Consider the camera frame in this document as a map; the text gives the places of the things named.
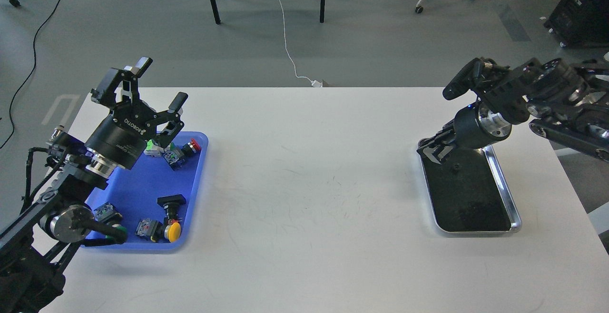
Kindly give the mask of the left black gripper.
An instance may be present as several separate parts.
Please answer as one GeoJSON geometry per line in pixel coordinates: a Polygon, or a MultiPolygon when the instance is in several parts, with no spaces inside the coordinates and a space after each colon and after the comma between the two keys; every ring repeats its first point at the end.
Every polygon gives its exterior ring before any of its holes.
{"type": "Polygon", "coordinates": [[[138,79],[153,60],[141,57],[135,66],[111,68],[96,89],[91,90],[91,101],[109,109],[85,142],[89,151],[119,167],[131,169],[152,140],[166,148],[184,127],[181,108],[188,94],[179,92],[168,110],[157,113],[140,99],[138,79]]]}

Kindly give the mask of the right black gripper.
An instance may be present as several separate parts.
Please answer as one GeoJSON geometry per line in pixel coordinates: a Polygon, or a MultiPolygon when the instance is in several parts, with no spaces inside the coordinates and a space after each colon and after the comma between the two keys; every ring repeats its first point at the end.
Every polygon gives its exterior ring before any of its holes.
{"type": "Polygon", "coordinates": [[[455,147],[484,148],[507,139],[511,129],[512,124],[500,113],[485,103],[472,103],[459,110],[433,137],[420,140],[417,153],[433,163],[443,164],[455,147]]]}

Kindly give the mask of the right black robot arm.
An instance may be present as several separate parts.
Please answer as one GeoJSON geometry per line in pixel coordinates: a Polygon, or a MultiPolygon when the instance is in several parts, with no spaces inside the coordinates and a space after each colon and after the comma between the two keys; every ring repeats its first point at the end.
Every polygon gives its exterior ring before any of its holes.
{"type": "Polygon", "coordinates": [[[608,160],[608,65],[568,64],[531,58],[509,68],[490,58],[469,61],[443,90],[446,100],[468,90],[476,100],[459,110],[417,152],[442,164],[457,148],[478,149],[506,140],[512,126],[527,123],[535,135],[608,160]]]}

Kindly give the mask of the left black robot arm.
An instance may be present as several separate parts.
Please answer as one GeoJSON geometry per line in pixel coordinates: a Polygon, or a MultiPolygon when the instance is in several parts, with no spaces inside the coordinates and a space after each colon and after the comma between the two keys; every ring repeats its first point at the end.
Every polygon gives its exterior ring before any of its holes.
{"type": "Polygon", "coordinates": [[[167,147],[183,128],[179,92],[165,111],[140,99],[138,80],[152,64],[142,57],[135,66],[111,68],[91,100],[109,109],[87,142],[61,127],[48,141],[50,187],[26,185],[21,214],[1,233],[1,311],[37,313],[63,294],[64,271],[80,246],[123,244],[128,235],[98,222],[86,200],[105,189],[115,168],[131,169],[148,141],[167,147]]]}

